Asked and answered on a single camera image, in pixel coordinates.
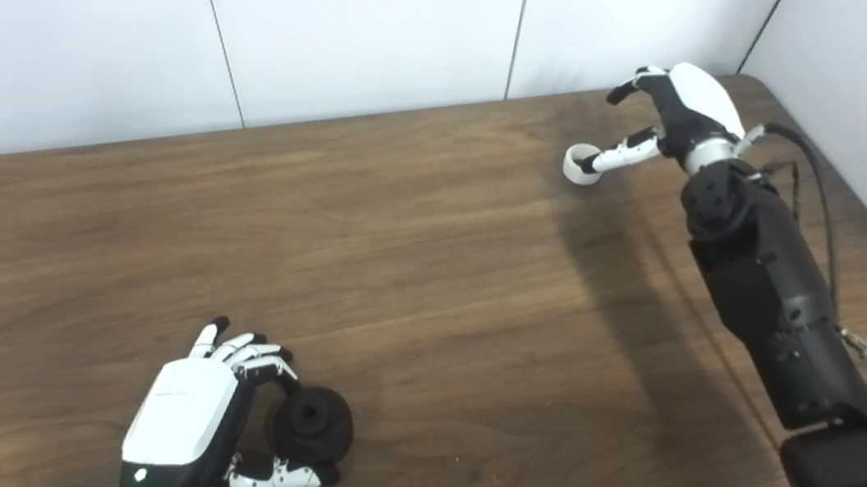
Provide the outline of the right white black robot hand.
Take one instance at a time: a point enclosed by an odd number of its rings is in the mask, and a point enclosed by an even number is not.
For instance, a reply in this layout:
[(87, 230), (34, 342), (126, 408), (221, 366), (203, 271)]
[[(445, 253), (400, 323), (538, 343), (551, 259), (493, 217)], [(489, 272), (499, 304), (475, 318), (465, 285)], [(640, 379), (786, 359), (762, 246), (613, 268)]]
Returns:
[(745, 138), (740, 116), (731, 96), (707, 71), (687, 62), (669, 69), (638, 68), (628, 81), (611, 89), (606, 100), (617, 106), (637, 93), (651, 97), (659, 126), (632, 133), (616, 148), (570, 147), (562, 162), (570, 181), (594, 184), (605, 172), (653, 157), (674, 159), (694, 176), (707, 165), (739, 157)]

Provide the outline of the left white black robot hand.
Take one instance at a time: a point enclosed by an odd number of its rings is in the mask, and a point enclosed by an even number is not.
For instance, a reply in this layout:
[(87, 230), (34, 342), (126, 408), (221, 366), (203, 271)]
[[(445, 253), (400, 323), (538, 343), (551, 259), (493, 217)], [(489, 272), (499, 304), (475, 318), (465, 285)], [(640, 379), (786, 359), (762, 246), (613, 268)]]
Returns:
[[(292, 354), (259, 333), (222, 341), (226, 316), (209, 321), (189, 353), (162, 365), (123, 437), (117, 487), (329, 487), (350, 452), (354, 418), (337, 391), (304, 386)], [(285, 398), (268, 416), (271, 453), (240, 439), (256, 393)]]

